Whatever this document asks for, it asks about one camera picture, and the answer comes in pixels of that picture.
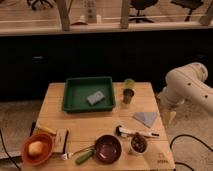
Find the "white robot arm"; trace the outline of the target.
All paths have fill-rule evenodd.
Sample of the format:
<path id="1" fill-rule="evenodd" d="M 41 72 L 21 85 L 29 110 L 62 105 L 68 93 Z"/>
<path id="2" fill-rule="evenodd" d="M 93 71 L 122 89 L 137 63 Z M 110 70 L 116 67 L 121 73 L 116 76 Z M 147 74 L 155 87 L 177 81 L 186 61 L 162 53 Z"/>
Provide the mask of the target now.
<path id="1" fill-rule="evenodd" d="M 213 88 L 206 85 L 208 70 L 205 65 L 193 62 L 170 70 L 165 77 L 166 86 L 157 98 L 162 106 L 162 122 L 167 128 L 176 116 L 174 109 L 190 100 L 213 115 Z"/>

